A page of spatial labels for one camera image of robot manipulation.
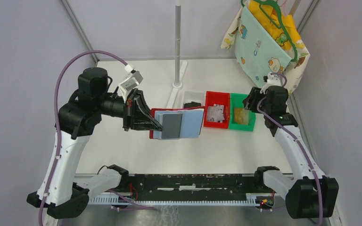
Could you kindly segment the red leather card holder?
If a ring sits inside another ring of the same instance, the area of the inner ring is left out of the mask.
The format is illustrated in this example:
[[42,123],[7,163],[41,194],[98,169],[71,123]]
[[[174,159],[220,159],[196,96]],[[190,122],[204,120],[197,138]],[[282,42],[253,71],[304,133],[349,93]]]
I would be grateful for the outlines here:
[[203,106],[183,109],[153,108],[151,115],[163,130],[150,131],[149,138],[157,140],[198,138],[201,134],[204,113]]

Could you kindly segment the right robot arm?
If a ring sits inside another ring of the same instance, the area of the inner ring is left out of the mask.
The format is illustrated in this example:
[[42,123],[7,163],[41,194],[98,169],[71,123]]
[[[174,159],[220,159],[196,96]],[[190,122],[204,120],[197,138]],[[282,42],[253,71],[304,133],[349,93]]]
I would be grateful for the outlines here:
[[264,117],[265,126],[282,147],[291,167],[289,178],[275,166],[257,168],[253,180],[259,192],[272,189],[281,196],[294,219],[330,218],[333,215],[339,184],[315,163],[301,137],[294,116],[287,113],[288,91],[270,86],[265,91],[253,87],[243,100],[244,107]]

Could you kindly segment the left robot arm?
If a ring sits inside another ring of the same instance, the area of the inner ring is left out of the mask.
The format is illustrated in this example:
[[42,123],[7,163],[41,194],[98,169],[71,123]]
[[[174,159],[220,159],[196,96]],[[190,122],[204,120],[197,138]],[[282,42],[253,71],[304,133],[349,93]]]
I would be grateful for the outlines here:
[[112,79],[107,70],[88,68],[78,77],[78,89],[55,112],[55,147],[48,172],[41,187],[27,196],[27,202],[54,219],[78,217],[89,200],[115,189],[123,192],[129,187],[128,171],[112,165],[86,182],[74,182],[74,176],[94,128],[103,115],[123,121],[123,129],[162,131],[162,125],[151,115],[143,92],[137,88],[141,74],[126,67],[127,78],[114,92],[109,92]]

